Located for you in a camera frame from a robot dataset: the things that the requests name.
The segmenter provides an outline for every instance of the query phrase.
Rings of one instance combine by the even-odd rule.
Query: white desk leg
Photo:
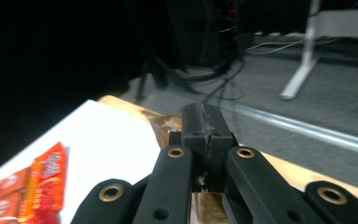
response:
[[[287,83],[281,97],[283,100],[293,100],[297,92],[301,88],[304,81],[307,79],[308,74],[316,64],[316,59],[313,57],[313,46],[316,39],[316,15],[319,12],[320,0],[312,0],[310,5],[310,14],[307,20],[306,40],[303,49],[301,65],[295,74]]]

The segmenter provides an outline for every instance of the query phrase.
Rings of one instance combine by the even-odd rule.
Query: gray carpet floor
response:
[[[358,58],[317,50],[320,60],[297,98],[289,102],[280,98],[281,91],[300,64],[301,50],[297,47],[267,55],[247,54],[243,69],[220,95],[240,99],[225,100],[233,109],[222,109],[222,113],[240,142],[358,187],[358,152],[234,112],[235,106],[250,106],[358,137]],[[240,63],[234,63],[228,73],[233,74],[239,67]],[[188,73],[188,76],[199,76],[210,71],[189,68]],[[221,83],[223,79],[214,83],[196,83],[193,87],[201,94],[191,94],[174,84],[159,90],[153,78],[148,76],[142,106],[166,115],[180,115],[184,105],[201,102]],[[138,85],[139,78],[134,79],[131,90],[121,98],[135,102]],[[219,100],[213,98],[209,103],[219,105]]]

